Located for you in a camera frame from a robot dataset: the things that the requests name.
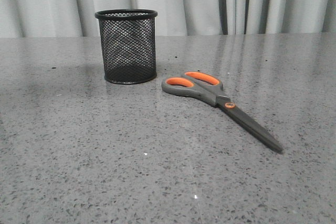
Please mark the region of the black mesh pen holder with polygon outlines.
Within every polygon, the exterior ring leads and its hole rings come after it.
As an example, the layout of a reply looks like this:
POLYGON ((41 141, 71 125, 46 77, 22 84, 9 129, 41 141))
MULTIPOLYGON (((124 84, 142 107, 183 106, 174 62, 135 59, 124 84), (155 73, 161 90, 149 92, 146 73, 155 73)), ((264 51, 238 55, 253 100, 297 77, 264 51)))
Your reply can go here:
POLYGON ((156 73, 155 18, 149 9, 113 9, 95 13, 99 22, 104 78, 138 84, 156 73))

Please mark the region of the grey orange scissors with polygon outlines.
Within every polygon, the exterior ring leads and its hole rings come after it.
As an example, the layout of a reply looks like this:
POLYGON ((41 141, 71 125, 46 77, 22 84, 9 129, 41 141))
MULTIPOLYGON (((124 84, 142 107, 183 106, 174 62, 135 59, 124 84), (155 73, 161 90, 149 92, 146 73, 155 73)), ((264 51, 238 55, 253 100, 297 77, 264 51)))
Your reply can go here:
POLYGON ((161 87, 166 93, 198 99, 210 106, 219 107, 271 150, 278 153, 283 152, 282 145, 264 127, 243 112, 225 95, 223 82, 219 79, 206 73, 189 71, 180 77, 170 77, 163 80, 161 87))

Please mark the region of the grey curtain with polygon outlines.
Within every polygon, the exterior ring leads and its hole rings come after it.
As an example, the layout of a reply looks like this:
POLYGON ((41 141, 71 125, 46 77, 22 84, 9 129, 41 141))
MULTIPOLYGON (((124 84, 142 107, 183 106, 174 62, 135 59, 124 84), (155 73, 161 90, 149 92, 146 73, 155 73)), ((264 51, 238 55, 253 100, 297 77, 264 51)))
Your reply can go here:
POLYGON ((157 11, 158 35, 335 31, 335 0, 1 0, 1 37, 96 36, 95 12, 157 11))

